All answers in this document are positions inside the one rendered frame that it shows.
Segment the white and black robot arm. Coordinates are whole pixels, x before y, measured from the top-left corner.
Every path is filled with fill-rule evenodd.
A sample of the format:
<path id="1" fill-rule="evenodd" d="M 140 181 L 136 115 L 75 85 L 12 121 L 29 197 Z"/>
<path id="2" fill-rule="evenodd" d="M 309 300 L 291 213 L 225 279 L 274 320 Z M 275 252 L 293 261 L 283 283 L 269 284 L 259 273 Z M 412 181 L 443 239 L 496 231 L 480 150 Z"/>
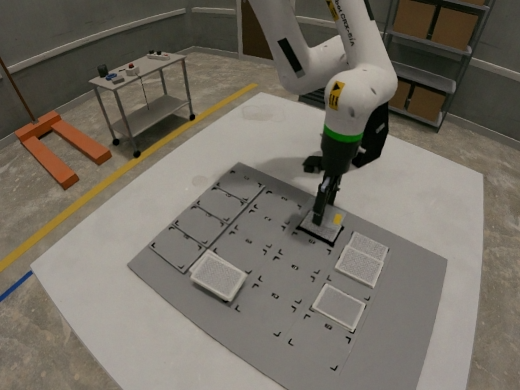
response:
<path id="1" fill-rule="evenodd" d="M 398 86 L 369 1 L 325 0 L 340 36 L 313 48 L 308 47 L 289 0 L 248 1 L 282 87 L 295 95 L 326 87 L 325 121 L 319 134 L 323 153 L 341 161 L 365 154 L 361 140 L 368 118 Z"/>

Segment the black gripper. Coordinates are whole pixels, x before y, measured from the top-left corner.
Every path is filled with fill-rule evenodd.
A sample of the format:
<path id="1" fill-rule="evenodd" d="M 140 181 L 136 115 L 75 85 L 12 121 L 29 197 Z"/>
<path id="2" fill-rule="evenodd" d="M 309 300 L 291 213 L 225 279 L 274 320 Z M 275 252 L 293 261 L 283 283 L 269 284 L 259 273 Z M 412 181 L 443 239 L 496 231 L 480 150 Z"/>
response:
<path id="1" fill-rule="evenodd" d="M 313 219 L 312 219 L 313 224 L 315 224 L 317 226 L 321 226 L 326 204 L 330 204 L 332 206 L 334 205 L 337 191 L 338 192 L 340 191 L 340 188 L 338 188 L 338 185 L 340 186 L 340 184 L 341 184 L 342 174 L 345 174 L 349 171 L 351 162 L 352 162 L 352 160 L 346 160 L 346 161 L 336 160 L 336 159 L 330 158 L 326 154 L 322 153 L 321 166 L 325 170 L 325 172 L 323 175 L 322 184 L 320 183 L 318 185 L 318 192 L 317 192 L 316 200 L 315 200 L 314 207 L 313 207 L 313 212 L 315 212 L 315 214 L 313 215 Z M 339 177 L 341 177 L 341 179 Z M 329 185 L 329 187 L 328 187 L 328 185 Z M 328 191 L 329 191 L 329 193 L 328 193 Z M 328 201 L 328 203 L 327 203 L 327 201 Z M 316 215 L 316 213 L 317 213 L 317 215 Z M 319 214 L 319 216 L 318 216 L 318 214 Z"/>

